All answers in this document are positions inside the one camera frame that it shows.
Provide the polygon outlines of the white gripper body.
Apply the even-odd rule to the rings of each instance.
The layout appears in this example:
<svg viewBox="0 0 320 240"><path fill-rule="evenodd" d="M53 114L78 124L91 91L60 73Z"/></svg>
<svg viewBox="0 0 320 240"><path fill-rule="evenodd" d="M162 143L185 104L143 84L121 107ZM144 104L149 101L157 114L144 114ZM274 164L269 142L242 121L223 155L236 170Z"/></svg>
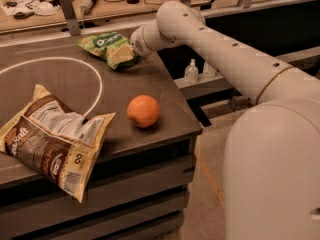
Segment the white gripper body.
<svg viewBox="0 0 320 240"><path fill-rule="evenodd" d="M131 35L130 37L130 42L131 45L134 49L134 51L139 55L139 56L147 56L150 55L154 52L152 48L150 48L145 41L144 38L144 27L141 26L137 28Z"/></svg>

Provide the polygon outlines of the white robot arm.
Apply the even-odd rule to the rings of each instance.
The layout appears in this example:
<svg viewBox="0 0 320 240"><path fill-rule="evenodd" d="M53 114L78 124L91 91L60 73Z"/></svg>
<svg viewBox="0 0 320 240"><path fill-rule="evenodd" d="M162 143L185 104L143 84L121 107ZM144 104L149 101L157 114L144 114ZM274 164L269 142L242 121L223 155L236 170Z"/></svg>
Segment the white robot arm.
<svg viewBox="0 0 320 240"><path fill-rule="evenodd" d="M131 36L146 56L184 44L252 103L224 148L226 240L320 240L320 80L162 4Z"/></svg>

